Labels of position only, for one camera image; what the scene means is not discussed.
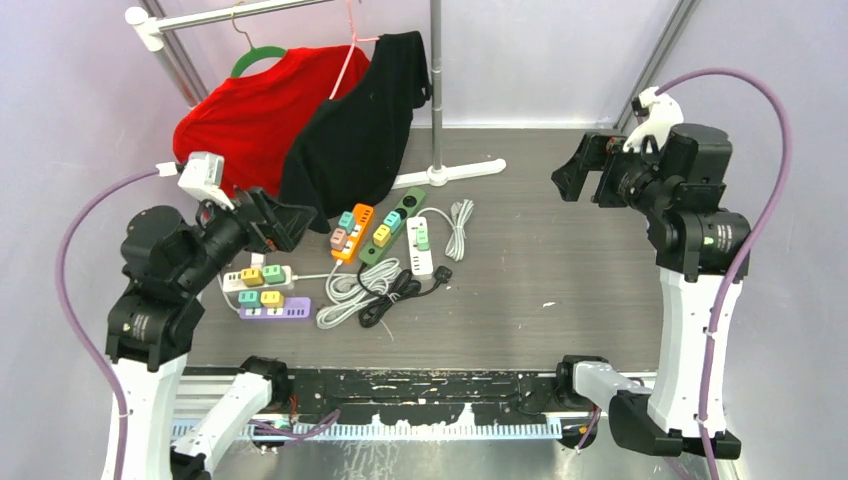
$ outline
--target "white rack foot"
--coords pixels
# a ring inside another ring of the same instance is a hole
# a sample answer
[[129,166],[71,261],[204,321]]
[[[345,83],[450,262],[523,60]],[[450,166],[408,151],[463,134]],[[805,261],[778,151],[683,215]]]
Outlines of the white rack foot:
[[502,172],[504,168],[506,168],[506,160],[503,158],[488,162],[469,163],[468,165],[459,165],[457,167],[442,167],[440,170],[434,170],[433,167],[430,167],[426,172],[398,175],[395,178],[395,183],[392,185],[392,190],[418,185],[441,187],[451,180],[494,175]]

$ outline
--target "white wall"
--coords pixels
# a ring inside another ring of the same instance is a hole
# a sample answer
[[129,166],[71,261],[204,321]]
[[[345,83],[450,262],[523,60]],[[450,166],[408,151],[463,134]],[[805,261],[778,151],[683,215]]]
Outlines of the white wall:
[[[844,477],[846,22],[840,0],[701,2],[659,76],[747,70],[778,92],[794,129],[786,195],[752,254],[729,337],[725,400],[746,479]],[[730,134],[724,203],[754,219],[780,155],[771,108],[732,79],[695,80],[671,94],[688,121]]]
[[[129,0],[0,2],[0,478],[99,478],[110,392],[59,310],[53,262],[79,208],[118,179],[173,157],[186,109],[133,31]],[[175,182],[148,179],[83,224],[70,295],[101,349],[126,285],[127,221],[159,203],[188,206]]]
[[[230,0],[163,0],[169,15]],[[612,123],[675,0],[444,0],[445,125],[531,127]],[[362,37],[419,30],[429,52],[429,0],[354,1]],[[350,43],[343,0],[238,20],[255,45]],[[210,88],[247,51],[228,22],[180,33]],[[366,44],[369,55],[373,47]],[[417,125],[429,124],[429,106]]]

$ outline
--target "hanger hook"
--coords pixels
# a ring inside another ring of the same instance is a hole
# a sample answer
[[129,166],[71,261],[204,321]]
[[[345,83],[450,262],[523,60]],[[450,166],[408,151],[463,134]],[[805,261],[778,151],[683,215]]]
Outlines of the hanger hook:
[[[239,0],[238,2],[236,2],[235,5],[233,5],[233,8],[238,7],[242,3],[244,3],[244,0]],[[247,32],[245,32],[244,30],[239,30],[239,28],[236,26],[236,12],[235,12],[235,10],[232,10],[230,12],[230,22],[232,22],[232,24],[233,24],[233,30],[244,35],[244,37],[247,39],[247,44],[250,45],[250,49],[253,50],[255,47],[253,46],[253,42],[250,41],[250,35]]]

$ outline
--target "metal rod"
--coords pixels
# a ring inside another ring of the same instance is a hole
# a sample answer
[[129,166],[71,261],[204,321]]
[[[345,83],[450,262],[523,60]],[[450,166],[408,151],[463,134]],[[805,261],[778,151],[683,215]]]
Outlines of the metal rod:
[[642,72],[639,74],[636,84],[633,85],[633,89],[630,91],[630,96],[627,97],[624,108],[621,110],[621,114],[619,114],[618,120],[615,122],[613,128],[623,132],[627,127],[627,123],[630,122],[631,118],[633,118],[630,101],[654,82],[657,77],[657,73],[659,73],[660,68],[662,68],[663,64],[665,64],[668,55],[677,43],[677,39],[680,37],[680,34],[683,33],[683,29],[686,27],[689,18],[692,16],[692,13],[695,12],[695,9],[700,3],[701,0],[678,0],[677,5],[671,12],[671,16],[668,18],[668,22],[665,24],[665,28],[663,29],[659,40],[657,40],[657,44],[654,46],[654,51],[651,52],[651,56],[648,58],[648,62],[645,64]]
[[265,0],[263,2],[248,3],[245,5],[238,5],[236,7],[212,10],[211,12],[192,13],[189,15],[183,15],[182,17],[160,18],[156,20],[155,25],[160,31],[166,32],[169,30],[221,22],[233,17],[249,17],[251,15],[276,12],[278,10],[303,7],[306,5],[313,5],[328,1],[330,0]]
[[[154,17],[164,18],[166,16],[165,10],[162,8],[159,0],[140,0],[139,4]],[[182,77],[182,80],[179,83],[175,80],[174,83],[177,84],[177,88],[180,89],[180,92],[190,107],[197,105],[201,100],[209,96],[209,90],[203,83],[203,79],[200,78],[200,74],[197,73],[197,69],[194,67],[191,57],[180,41],[180,37],[176,32],[164,32],[162,34],[162,42],[165,44],[165,50],[168,52],[171,60],[170,65],[165,69],[173,69],[175,73],[179,72],[178,75]],[[182,81],[187,82],[187,85],[182,85]],[[191,91],[191,95],[186,95],[184,91],[186,87]]]
[[433,170],[442,169],[442,0],[430,0],[430,69],[433,76]]

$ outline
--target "yellow plug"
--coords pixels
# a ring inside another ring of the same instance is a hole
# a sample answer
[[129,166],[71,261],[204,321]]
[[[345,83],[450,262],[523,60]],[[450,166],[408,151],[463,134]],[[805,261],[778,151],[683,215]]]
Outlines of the yellow plug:
[[377,230],[374,231],[374,245],[377,245],[380,248],[385,247],[386,244],[389,243],[390,238],[392,238],[392,229],[386,224],[380,225],[377,227]]
[[262,295],[259,297],[259,301],[266,308],[281,308],[285,301],[285,297],[283,297],[282,293],[276,290],[267,290],[262,292]]
[[248,287],[261,287],[265,284],[262,278],[262,270],[258,268],[245,268],[241,271],[241,281]]

